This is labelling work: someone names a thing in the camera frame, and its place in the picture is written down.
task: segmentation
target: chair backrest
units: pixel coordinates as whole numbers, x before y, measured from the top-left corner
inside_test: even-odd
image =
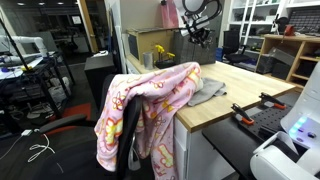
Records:
[[[102,100],[100,106],[100,113],[104,107],[104,102],[108,92],[108,88],[115,77],[114,74],[108,75],[104,81],[102,90]],[[133,134],[136,129],[140,112],[142,108],[142,100],[140,96],[135,96],[131,99],[126,106],[123,113],[123,129],[122,134],[119,137],[119,146],[117,154],[117,174],[118,176],[125,175],[125,171],[128,168],[129,151],[133,139]]]
[[[235,53],[240,47],[239,31],[224,31],[223,34],[223,54]]]

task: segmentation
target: black office chair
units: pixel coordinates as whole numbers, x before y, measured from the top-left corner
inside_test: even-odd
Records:
[[[103,87],[103,100],[101,101],[100,113],[102,112],[108,87],[115,75],[107,76]],[[134,131],[139,119],[142,101],[135,96],[127,105],[123,117],[123,133],[119,137],[119,149],[117,154],[116,172],[105,170],[97,162],[97,140],[84,142],[49,156],[36,173],[35,180],[70,180],[70,179],[108,179],[122,180],[129,175],[128,156]],[[96,122],[86,121],[85,115],[74,115],[63,118],[40,128],[44,134],[53,129],[63,126],[89,126],[94,127]]]
[[[222,51],[223,55],[225,55],[224,57],[229,61],[229,64],[231,65],[233,65],[234,63],[245,62],[251,59],[249,56],[243,54],[246,50],[246,45],[241,45],[243,47],[241,54],[234,54],[239,50],[239,39],[239,31],[224,31]]]

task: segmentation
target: pink blanket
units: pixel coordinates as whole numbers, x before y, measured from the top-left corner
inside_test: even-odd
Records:
[[[173,116],[192,97],[200,79],[198,63],[185,63],[142,75],[117,75],[113,79],[101,117],[95,127],[98,162],[115,171],[123,110],[135,95],[143,99],[136,128],[141,158],[151,153],[156,179],[178,179],[173,149]]]

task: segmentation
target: gray cloth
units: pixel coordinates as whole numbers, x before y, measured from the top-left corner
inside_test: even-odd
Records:
[[[202,81],[203,88],[192,96],[188,102],[188,106],[195,106],[208,101],[213,96],[221,96],[226,94],[227,88],[223,82],[219,82],[210,78],[202,78]]]

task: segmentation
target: white cable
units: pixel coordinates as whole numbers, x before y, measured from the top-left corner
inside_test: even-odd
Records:
[[[16,143],[22,138],[22,136],[20,136],[13,144],[12,146],[9,148],[9,150],[3,155],[1,156],[0,160],[2,160],[10,151],[11,149],[13,148],[14,145],[16,145]]]
[[[33,160],[35,160],[41,153],[43,153],[43,152],[44,152],[45,150],[47,150],[47,149],[50,149],[50,150],[52,151],[52,153],[55,154],[54,150],[53,150],[51,147],[49,147],[50,141],[49,141],[47,135],[46,135],[46,134],[43,134],[43,136],[47,139],[47,142],[48,142],[47,145],[44,146],[44,145],[35,144],[35,145],[31,146],[31,147],[29,148],[29,150],[34,150],[34,149],[38,149],[38,148],[43,148],[43,149],[42,149],[41,151],[39,151],[38,153],[34,154],[33,156],[31,156],[31,157],[28,159],[28,162],[32,162]]]

